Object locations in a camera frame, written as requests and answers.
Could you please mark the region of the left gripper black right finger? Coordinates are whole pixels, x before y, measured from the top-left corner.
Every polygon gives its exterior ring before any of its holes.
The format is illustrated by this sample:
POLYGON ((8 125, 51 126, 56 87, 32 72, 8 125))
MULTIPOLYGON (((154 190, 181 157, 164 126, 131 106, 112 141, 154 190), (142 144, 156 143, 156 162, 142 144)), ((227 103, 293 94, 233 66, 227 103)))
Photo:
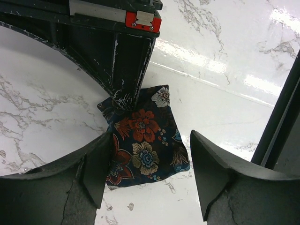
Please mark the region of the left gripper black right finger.
POLYGON ((197 131, 190 149, 202 218, 209 225, 297 225, 300 178, 246 161, 197 131))

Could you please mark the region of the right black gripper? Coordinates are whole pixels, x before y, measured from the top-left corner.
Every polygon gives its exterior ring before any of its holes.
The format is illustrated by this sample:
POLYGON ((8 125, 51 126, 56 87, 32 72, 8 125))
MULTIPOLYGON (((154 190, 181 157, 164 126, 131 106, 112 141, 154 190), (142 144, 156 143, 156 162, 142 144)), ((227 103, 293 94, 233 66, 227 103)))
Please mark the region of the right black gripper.
POLYGON ((54 48, 125 110, 160 35, 159 0, 2 0, 0 24, 54 48))

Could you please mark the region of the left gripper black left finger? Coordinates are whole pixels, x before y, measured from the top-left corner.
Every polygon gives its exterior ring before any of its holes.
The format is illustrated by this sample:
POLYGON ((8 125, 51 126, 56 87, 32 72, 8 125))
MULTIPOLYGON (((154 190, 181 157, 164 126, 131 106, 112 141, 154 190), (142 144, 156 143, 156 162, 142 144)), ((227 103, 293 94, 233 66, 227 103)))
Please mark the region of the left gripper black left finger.
POLYGON ((0 179, 3 225, 92 225, 109 169, 112 135, 26 173, 0 179))

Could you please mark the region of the dark floral patterned tie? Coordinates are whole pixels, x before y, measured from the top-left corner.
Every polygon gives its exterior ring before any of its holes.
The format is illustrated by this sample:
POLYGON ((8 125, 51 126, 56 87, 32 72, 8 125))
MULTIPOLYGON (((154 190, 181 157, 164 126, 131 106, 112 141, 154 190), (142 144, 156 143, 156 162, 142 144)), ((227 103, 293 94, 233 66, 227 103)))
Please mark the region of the dark floral patterned tie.
POLYGON ((168 85, 141 89, 136 107, 111 98, 97 105, 112 133, 106 184, 110 190, 165 180, 190 169, 188 151, 170 107, 168 85))

